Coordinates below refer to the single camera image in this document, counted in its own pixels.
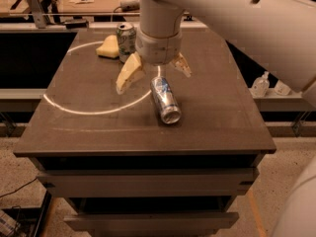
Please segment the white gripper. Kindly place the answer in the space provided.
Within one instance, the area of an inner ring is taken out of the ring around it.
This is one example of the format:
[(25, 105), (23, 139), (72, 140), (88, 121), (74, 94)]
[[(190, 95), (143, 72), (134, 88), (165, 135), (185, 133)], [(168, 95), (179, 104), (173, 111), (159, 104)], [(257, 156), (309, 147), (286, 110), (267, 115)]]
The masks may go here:
[(134, 82), (145, 76), (142, 60), (153, 65), (171, 62), (176, 70), (190, 78), (192, 70), (180, 53), (181, 42), (181, 32), (172, 37), (155, 38), (147, 35), (141, 28), (137, 28), (135, 41), (137, 52), (131, 54), (123, 65), (116, 82), (117, 92), (123, 94)]

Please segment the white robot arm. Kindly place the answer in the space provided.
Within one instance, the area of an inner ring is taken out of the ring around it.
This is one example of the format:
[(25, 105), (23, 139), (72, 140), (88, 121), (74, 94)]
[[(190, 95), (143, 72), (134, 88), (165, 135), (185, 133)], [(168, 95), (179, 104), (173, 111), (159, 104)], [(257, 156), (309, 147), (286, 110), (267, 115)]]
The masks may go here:
[(180, 55), (180, 21), (190, 13), (316, 106), (316, 4), (310, 0), (140, 0), (136, 50), (152, 65)]

